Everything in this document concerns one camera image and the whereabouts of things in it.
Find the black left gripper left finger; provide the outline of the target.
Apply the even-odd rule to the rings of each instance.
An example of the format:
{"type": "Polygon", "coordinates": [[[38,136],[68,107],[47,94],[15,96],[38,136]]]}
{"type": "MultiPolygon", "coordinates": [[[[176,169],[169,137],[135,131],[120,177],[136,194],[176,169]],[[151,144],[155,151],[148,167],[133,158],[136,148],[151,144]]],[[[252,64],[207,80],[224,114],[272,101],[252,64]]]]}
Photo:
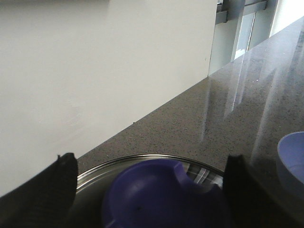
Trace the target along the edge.
{"type": "Polygon", "coordinates": [[[42,172],[0,198],[2,228],[61,228],[74,202],[78,164],[58,156],[42,172]]]}

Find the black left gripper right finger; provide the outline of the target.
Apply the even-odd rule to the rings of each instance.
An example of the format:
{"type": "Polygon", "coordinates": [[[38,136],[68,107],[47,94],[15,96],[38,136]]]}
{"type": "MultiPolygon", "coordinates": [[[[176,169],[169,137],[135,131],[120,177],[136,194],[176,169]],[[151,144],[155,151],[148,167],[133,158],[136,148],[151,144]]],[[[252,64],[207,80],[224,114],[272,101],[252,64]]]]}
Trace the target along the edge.
{"type": "Polygon", "coordinates": [[[302,228],[258,182],[242,155],[228,156],[223,192],[236,228],[302,228]]]}

